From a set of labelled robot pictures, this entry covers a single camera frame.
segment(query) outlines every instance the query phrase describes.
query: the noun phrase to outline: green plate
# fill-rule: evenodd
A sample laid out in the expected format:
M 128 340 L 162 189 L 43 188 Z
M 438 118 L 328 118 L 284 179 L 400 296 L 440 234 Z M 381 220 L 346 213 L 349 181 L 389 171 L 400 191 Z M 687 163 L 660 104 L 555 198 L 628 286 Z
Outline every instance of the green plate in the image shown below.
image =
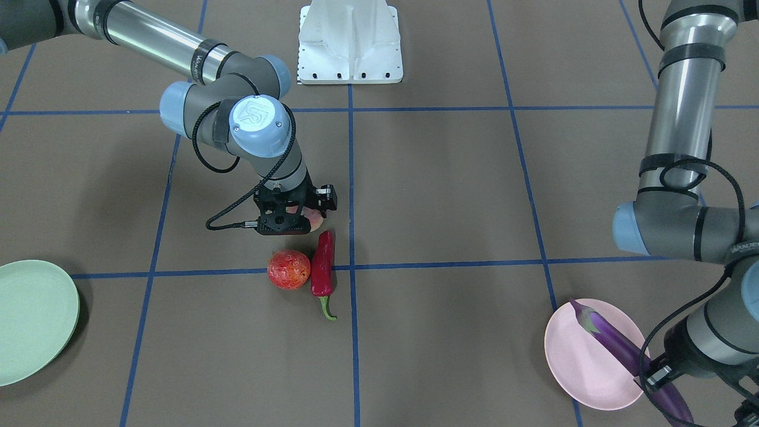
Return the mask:
M 44 368 L 66 346 L 79 318 L 79 294 L 47 261 L 0 267 L 0 386 Z

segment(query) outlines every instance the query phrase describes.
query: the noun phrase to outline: red fruit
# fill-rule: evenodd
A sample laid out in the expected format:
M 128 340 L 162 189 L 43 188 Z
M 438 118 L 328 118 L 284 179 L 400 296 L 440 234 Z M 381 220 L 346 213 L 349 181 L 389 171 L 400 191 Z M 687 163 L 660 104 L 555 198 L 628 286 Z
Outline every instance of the red fruit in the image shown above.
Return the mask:
M 311 274 L 311 263 L 306 255 L 285 249 L 272 256 L 266 272 L 278 288 L 297 289 L 308 280 Z

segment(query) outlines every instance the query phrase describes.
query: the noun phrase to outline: light blue cap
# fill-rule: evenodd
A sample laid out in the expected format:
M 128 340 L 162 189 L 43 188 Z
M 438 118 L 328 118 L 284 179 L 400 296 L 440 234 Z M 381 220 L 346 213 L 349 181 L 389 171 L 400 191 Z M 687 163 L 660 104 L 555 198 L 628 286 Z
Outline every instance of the light blue cap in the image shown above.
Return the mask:
M 229 113 L 229 128 L 240 148 L 256 157 L 279 157 L 290 142 L 290 116 L 269 95 L 239 100 Z
M 746 310 L 759 321 L 759 263 L 746 270 L 741 282 L 741 296 Z
M 279 79 L 279 96 L 277 98 L 281 99 L 284 95 L 287 95 L 287 92 L 290 91 L 290 85 L 292 84 L 292 76 L 290 75 L 290 70 L 288 70 L 287 65 L 285 65 L 284 61 L 274 55 L 263 55 L 260 56 L 260 58 L 269 61 L 269 63 L 274 68 L 274 71 L 277 73 L 277 78 Z
M 614 214 L 612 234 L 617 248 L 636 254 L 650 255 L 643 243 L 638 221 L 635 220 L 635 209 L 632 202 L 620 204 Z
M 161 96 L 158 110 L 161 120 L 167 128 L 185 137 L 190 137 L 184 129 L 184 98 L 190 91 L 192 83 L 176 81 L 170 84 Z

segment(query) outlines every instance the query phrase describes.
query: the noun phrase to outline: tile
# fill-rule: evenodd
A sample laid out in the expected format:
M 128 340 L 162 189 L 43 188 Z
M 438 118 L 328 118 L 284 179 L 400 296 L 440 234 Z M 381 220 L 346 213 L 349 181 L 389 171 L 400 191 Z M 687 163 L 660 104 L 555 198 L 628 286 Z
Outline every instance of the tile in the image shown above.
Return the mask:
M 298 143 L 313 184 L 333 184 L 338 210 L 328 213 L 322 228 L 335 230 L 335 264 L 348 264 L 348 136 L 346 113 L 296 113 Z M 228 154 L 201 147 L 213 165 L 230 164 Z M 158 260 L 159 270 L 261 268 L 274 251 L 290 248 L 307 255 L 316 250 L 319 233 L 308 236 L 261 236 L 252 229 L 206 230 L 206 220 L 247 193 L 258 177 L 248 162 L 225 175 L 215 174 L 195 157 L 182 139 L 172 182 Z M 249 200 L 218 223 L 255 220 L 259 211 Z
M 141 2 L 177 24 L 197 30 L 201 0 Z M 124 47 L 82 35 L 39 43 L 14 111 L 158 109 L 168 85 L 185 77 Z
M 517 111 L 548 258 L 629 256 L 617 206 L 638 192 L 651 110 Z
M 298 67 L 298 24 L 308 0 L 237 2 L 213 0 L 206 10 L 203 33 L 252 58 L 274 55 L 292 74 L 290 93 L 282 102 L 292 108 L 348 108 L 346 86 L 295 83 Z
M 540 266 L 356 273 L 361 425 L 574 425 Z
M 18 75 L 24 67 L 28 54 L 29 48 L 22 47 L 0 56 L 0 107 L 3 110 L 11 99 L 13 88 L 16 86 Z
M 12 116 L 0 134 L 0 264 L 147 271 L 175 136 L 157 115 Z
M 352 425 L 349 281 L 331 322 L 265 274 L 157 278 L 128 425 Z
M 717 265 L 693 261 L 642 261 L 598 264 L 552 265 L 556 301 L 569 297 L 594 298 L 623 310 L 648 335 L 659 321 L 690 299 L 712 287 L 722 274 Z M 663 351 L 663 334 L 654 338 L 652 356 Z M 733 425 L 733 411 L 743 399 L 714 378 L 681 377 L 675 381 L 694 419 L 702 425 Z M 588 427 L 606 425 L 666 425 L 666 420 L 641 397 L 633 405 L 613 412 L 582 407 Z
M 80 326 L 42 371 L 0 387 L 0 425 L 118 425 L 145 279 L 75 283 L 85 301 Z
M 714 114 L 712 161 L 738 180 L 746 208 L 759 201 L 757 135 L 759 109 L 718 109 Z M 710 206 L 737 207 L 732 186 L 717 171 L 701 185 Z
M 485 2 L 393 0 L 403 81 L 356 84 L 356 107 L 508 105 Z
M 617 2 L 494 2 L 493 13 L 516 106 L 653 103 Z
M 540 258 L 507 112 L 354 121 L 357 263 Z
M 663 53 L 650 38 L 643 25 L 638 12 L 638 2 L 624 0 L 624 3 L 635 27 L 635 32 L 644 48 L 646 58 L 654 75 L 656 75 Z M 664 19 L 668 5 L 668 2 L 652 2 L 650 0 L 644 2 L 646 18 L 657 36 L 660 35 L 662 19 Z M 756 84 L 756 74 L 752 72 L 759 67 L 757 44 L 759 44 L 759 27 L 752 22 L 740 24 L 735 37 L 726 47 L 727 69 L 720 77 L 720 88 L 717 94 L 718 104 L 759 104 L 759 87 Z

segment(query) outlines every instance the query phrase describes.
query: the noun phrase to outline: white bracket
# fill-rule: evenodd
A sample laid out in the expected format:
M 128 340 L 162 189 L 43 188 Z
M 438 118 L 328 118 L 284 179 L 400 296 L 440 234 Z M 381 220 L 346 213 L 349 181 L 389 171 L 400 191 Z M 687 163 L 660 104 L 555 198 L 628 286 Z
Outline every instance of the white bracket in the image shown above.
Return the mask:
M 403 79 L 398 10 L 385 0 L 313 0 L 301 9 L 298 83 Z

